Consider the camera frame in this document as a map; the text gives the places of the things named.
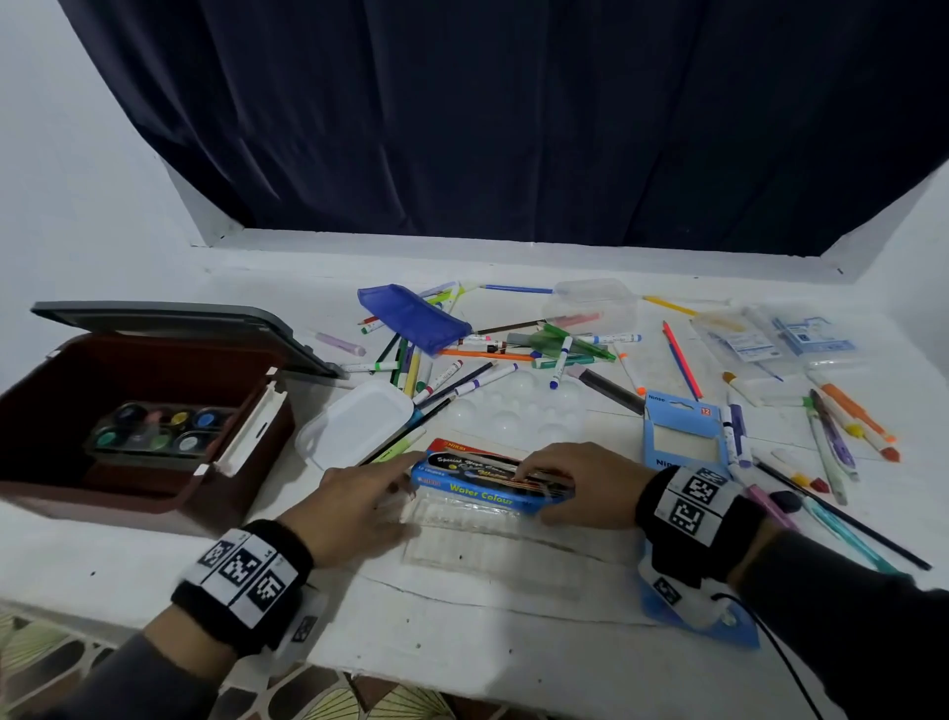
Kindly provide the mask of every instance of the open cardboard box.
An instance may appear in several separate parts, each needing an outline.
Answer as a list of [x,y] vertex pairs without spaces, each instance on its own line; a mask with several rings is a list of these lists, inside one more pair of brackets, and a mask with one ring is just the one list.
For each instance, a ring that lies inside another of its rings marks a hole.
[[[239,525],[294,430],[283,376],[339,369],[256,308],[38,303],[90,330],[0,396],[0,498],[51,518],[216,537]],[[194,469],[97,462],[83,443],[122,403],[236,407]]]

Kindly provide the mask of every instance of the right hand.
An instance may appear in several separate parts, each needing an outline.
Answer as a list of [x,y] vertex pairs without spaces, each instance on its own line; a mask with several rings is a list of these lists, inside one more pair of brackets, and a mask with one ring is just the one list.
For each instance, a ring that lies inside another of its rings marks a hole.
[[595,443],[548,445],[525,458],[514,478],[523,480],[534,470],[563,475],[564,484],[574,487],[572,499],[541,509],[541,522],[611,530],[635,524],[636,503],[657,472]]

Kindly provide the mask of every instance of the blue pencil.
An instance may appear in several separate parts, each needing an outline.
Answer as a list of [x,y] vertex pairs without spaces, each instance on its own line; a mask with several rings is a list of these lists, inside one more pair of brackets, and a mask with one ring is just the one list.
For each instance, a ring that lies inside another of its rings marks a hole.
[[676,365],[679,367],[679,372],[682,373],[682,378],[685,380],[685,384],[689,387],[689,392],[692,393],[692,396],[696,399],[696,402],[698,402],[698,393],[696,392],[696,389],[692,387],[692,383],[689,382],[689,376],[685,373],[685,368],[679,361],[679,355],[676,353],[676,349],[673,347],[672,343],[669,343],[669,351],[672,352],[672,356],[676,359]]
[[482,285],[485,290],[507,290],[509,293],[541,293],[553,294],[551,288],[523,288],[520,285]]

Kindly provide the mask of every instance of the blue pencil pouch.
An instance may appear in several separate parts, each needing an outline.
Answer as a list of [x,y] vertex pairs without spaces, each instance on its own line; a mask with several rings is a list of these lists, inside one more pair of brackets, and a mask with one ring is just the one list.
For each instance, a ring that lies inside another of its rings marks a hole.
[[357,295],[364,308],[430,355],[472,332],[468,323],[428,304],[401,285],[362,288]]

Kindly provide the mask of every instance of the left hand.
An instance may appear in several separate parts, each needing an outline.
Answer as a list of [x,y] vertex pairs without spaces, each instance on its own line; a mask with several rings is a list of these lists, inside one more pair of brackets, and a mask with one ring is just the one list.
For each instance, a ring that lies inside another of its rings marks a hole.
[[415,536],[417,528],[403,522],[378,522],[373,509],[390,484],[407,489],[405,472],[424,458],[424,452],[406,452],[385,463],[332,467],[319,488],[277,521],[296,533],[318,568],[383,553]]

